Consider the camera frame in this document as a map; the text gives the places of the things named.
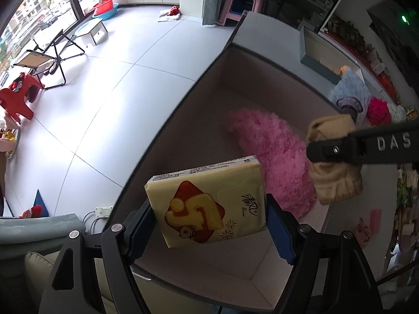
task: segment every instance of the green light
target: green light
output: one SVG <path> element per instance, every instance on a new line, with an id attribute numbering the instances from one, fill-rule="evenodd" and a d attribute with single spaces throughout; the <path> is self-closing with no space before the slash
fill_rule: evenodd
<path id="1" fill-rule="evenodd" d="M 401 16 L 401 19 L 403 20 L 404 23 L 409 24 L 409 21 L 407 21 L 407 19 L 404 15 Z"/>

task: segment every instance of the hot pink yarn ball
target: hot pink yarn ball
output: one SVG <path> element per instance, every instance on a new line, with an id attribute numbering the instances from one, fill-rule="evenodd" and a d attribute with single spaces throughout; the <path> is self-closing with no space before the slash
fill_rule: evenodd
<path id="1" fill-rule="evenodd" d="M 372 97 L 368 105 L 367 118 L 371 125 L 391 124 L 391 114 L 388 110 L 387 102 Z"/>
<path id="2" fill-rule="evenodd" d="M 288 123 L 274 113 L 242 109 L 229 114 L 227 131 L 237 139 L 246 156 L 261 162 L 267 193 L 296 218 L 304 216 L 317 199 L 308 175 L 310 162 L 305 143 Z"/>

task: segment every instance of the metal screw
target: metal screw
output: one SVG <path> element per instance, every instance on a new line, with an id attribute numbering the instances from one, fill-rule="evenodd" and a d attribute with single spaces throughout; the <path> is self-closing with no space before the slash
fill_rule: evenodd
<path id="1" fill-rule="evenodd" d="M 343 237 L 346 238 L 346 239 L 353 239 L 354 234 L 351 233 L 350 231 L 346 230 L 346 231 L 343 232 Z"/>
<path id="2" fill-rule="evenodd" d="M 114 224 L 112 227 L 111 227 L 111 230 L 113 231 L 113 232 L 120 232 L 121 230 L 122 230 L 122 224 L 120 224 L 120 223 L 117 223 L 117 224 Z"/>
<path id="3" fill-rule="evenodd" d="M 70 232 L 70 234 L 68 236 L 70 236 L 71 239 L 75 239 L 76 237 L 78 237 L 79 232 L 77 230 L 73 230 L 72 232 Z"/>
<path id="4" fill-rule="evenodd" d="M 311 226 L 308 224 L 301 224 L 298 228 L 301 232 L 309 232 L 311 230 Z"/>

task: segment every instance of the storage compartment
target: storage compartment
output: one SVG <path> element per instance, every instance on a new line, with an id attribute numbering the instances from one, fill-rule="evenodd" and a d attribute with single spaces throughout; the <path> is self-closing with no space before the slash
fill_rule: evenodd
<path id="1" fill-rule="evenodd" d="M 203 74 L 166 122 L 131 176 L 112 221 L 123 221 L 146 199 L 144 185 L 157 174 L 243 156 L 224 130 L 228 112 L 256 108 L 286 119 L 302 140 L 310 122 L 337 114 L 311 87 L 282 68 L 230 45 Z M 328 206 L 316 202 L 301 220 L 324 229 Z M 158 227 L 134 269 L 187 296 L 228 307 L 271 311 L 291 267 L 267 230 L 233 239 L 169 249 Z"/>
<path id="2" fill-rule="evenodd" d="M 348 66 L 362 81 L 361 68 L 331 43 L 303 27 L 300 31 L 301 62 L 333 84 L 337 84 L 341 77 L 342 66 Z"/>

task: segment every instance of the red chair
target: red chair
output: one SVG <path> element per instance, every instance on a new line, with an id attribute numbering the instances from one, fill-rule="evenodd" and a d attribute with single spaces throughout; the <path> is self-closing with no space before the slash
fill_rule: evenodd
<path id="1" fill-rule="evenodd" d="M 20 117 L 24 116 L 26 119 L 31 120 L 34 116 L 34 112 L 26 105 L 26 96 L 30 96 L 29 102 L 33 102 L 40 89 L 43 89 L 45 85 L 34 76 L 27 73 L 20 73 L 18 79 L 16 79 L 9 88 L 0 89 L 0 106 L 6 110 L 16 122 L 20 124 Z"/>

